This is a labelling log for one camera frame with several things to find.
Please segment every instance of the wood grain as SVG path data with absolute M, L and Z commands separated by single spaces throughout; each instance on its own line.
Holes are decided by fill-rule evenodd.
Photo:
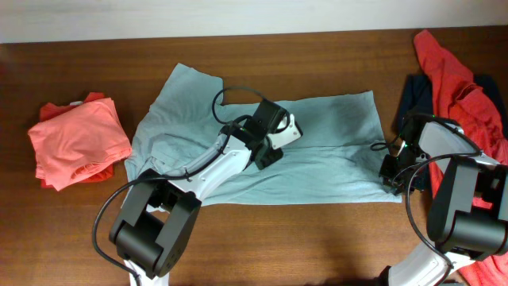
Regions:
M 270 99 L 304 99 L 373 90 L 387 138 L 408 74 L 420 71 L 417 30 L 251 37 L 7 44 L 0 46 L 0 284 L 127 285 L 124 272 L 95 253 L 91 225 L 99 207 L 126 181 L 123 164 L 100 184 L 61 192 L 40 189 L 26 135 L 46 102 L 67 104 L 102 91 L 132 138 L 172 68 L 186 64 L 246 85 Z M 434 29 L 474 73 L 508 92 L 508 27 Z M 228 102 L 252 102 L 246 94 Z M 413 197 L 425 225 L 425 200 Z M 121 200 L 106 212 L 99 243 Z M 317 285 L 371 278 L 418 244 L 402 204 L 204 207 L 172 285 Z

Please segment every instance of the folded clothing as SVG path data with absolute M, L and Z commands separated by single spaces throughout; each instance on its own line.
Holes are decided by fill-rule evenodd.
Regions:
M 204 153 L 221 129 L 210 104 L 222 88 L 221 78 L 178 64 L 137 127 L 133 155 L 125 161 L 129 180 L 148 168 L 169 173 Z M 203 205 L 401 202 L 378 177 L 387 152 L 369 149 L 383 140 L 371 91 L 277 104 L 294 114 L 302 138 L 284 146 L 284 157 L 270 167 L 260 171 L 251 164 L 226 180 Z M 231 120 L 257 106 L 217 105 L 217 115 Z
M 472 72 L 426 30 L 414 38 L 414 47 L 423 72 L 432 82 L 434 114 L 459 122 L 464 133 L 489 157 L 507 164 L 508 140 L 503 135 L 501 116 L 483 89 L 473 82 Z M 443 176 L 435 164 L 429 168 L 435 195 Z M 479 198 L 473 205 L 490 207 Z M 459 271 L 472 286 L 508 285 L 508 255 L 491 256 Z
M 52 119 L 57 117 L 58 115 L 64 114 L 68 112 L 69 110 L 73 110 L 76 107 L 80 106 L 83 103 L 86 102 L 92 102 L 97 99 L 104 99 L 105 96 L 102 92 L 91 92 L 88 94 L 88 96 L 85 98 L 83 102 L 73 102 L 69 104 L 68 106 L 56 106 L 53 103 L 46 103 L 44 106 L 40 108 L 39 112 L 39 121 L 45 122 L 46 120 Z M 104 180 L 108 180 L 114 175 L 114 168 L 113 165 L 109 165 L 104 170 L 100 171 L 97 174 L 94 174 L 90 178 L 86 178 L 85 180 L 80 181 L 80 183 L 96 183 L 96 182 L 102 182 Z M 52 185 L 49 185 L 46 183 L 44 179 L 40 180 L 40 186 L 51 188 Z
M 29 130 L 36 177 L 57 191 L 85 180 L 132 152 L 111 99 L 84 103 Z

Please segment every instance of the white plastic part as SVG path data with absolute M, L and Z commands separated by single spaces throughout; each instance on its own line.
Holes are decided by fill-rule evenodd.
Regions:
M 475 262 L 467 255 L 452 252 L 445 255 L 450 258 L 454 266 L 450 274 Z M 443 277 L 447 267 L 446 261 L 422 242 L 404 261 L 390 268 L 388 284 L 390 286 L 434 286 Z
M 279 123 L 279 129 L 282 129 L 286 126 L 286 117 Z M 290 115 L 289 126 L 280 133 L 268 134 L 268 140 L 270 140 L 271 147 L 273 149 L 279 149 L 285 145 L 290 144 L 292 141 L 299 139 L 302 136 L 298 127 L 296 127 L 296 121 L 294 119 L 294 115 Z
M 129 267 L 130 269 L 134 269 L 134 271 L 136 271 L 136 273 L 140 275 L 140 285 L 139 286 L 168 286 L 169 285 L 169 273 L 162 276 L 162 277 L 155 276 L 155 277 L 153 277 L 153 279 L 150 279 L 150 278 L 146 277 L 146 273 L 144 272 L 144 270 L 141 267 L 137 266 L 136 263 L 134 263 L 132 261 L 127 261 L 127 260 L 124 260 L 124 263 L 127 267 Z M 130 286 L 137 286 L 136 280 L 134 279 L 134 276 L 132 274 L 129 274 L 129 278 L 130 278 Z
M 436 122 L 426 123 L 421 132 L 420 141 L 418 142 L 421 150 L 428 153 L 430 157 L 436 157 L 453 153 L 473 153 L 475 150 L 461 137 L 450 132 L 450 130 L 437 124 Z M 474 157 L 478 163 L 486 165 L 497 165 L 499 162 L 482 154 L 482 156 Z M 446 171 L 450 159 L 436 161 L 437 166 L 442 172 Z
M 169 176 L 181 176 L 187 172 L 192 173 L 197 168 L 203 166 L 212 157 L 217 155 L 218 150 L 224 144 L 225 134 L 219 135 L 214 146 L 210 147 L 200 157 L 196 158 L 186 166 L 182 167 L 177 173 L 171 172 Z M 172 184 L 182 191 L 192 191 L 196 198 L 203 201 L 213 190 L 228 178 L 242 171 L 249 162 L 251 151 L 245 147 L 245 143 L 234 136 L 229 138 L 228 144 L 223 153 L 208 167 L 200 173 L 189 177 L 188 180 L 170 180 Z

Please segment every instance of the folded pink cloth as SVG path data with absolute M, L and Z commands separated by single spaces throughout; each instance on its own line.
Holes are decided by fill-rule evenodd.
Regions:
M 29 130 L 36 177 L 57 191 L 85 180 L 132 152 L 113 100 L 98 99 Z

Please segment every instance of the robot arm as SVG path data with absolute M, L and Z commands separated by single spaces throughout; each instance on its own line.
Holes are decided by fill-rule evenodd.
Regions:
M 456 122 L 434 120 L 420 114 L 407 119 L 401 150 L 395 157 L 387 155 L 383 162 L 380 175 L 386 182 L 394 182 L 401 170 L 417 162 L 475 152 L 464 135 L 459 135 L 464 132 Z M 422 242 L 407 259 L 385 269 L 379 278 L 383 286 L 435 285 L 461 267 L 508 251 L 508 167 L 482 153 L 477 157 L 452 156 L 436 163 L 444 179 L 429 211 L 427 233 L 453 268 L 448 271 L 448 261 Z M 397 185 L 407 187 L 407 179 L 400 178 Z M 493 207 L 486 210 L 472 206 L 475 195 Z
M 132 188 L 110 231 L 118 256 L 138 273 L 141 269 L 141 278 L 150 284 L 165 277 L 187 247 L 202 201 L 252 162 L 259 169 L 275 163 L 283 156 L 281 147 L 301 136 L 294 115 L 264 99 L 253 116 L 224 126 L 207 151 L 166 174 L 168 180 L 147 180 Z M 140 178 L 155 176 L 160 175 L 149 169 Z M 167 221 L 147 212 L 147 205 L 168 211 Z

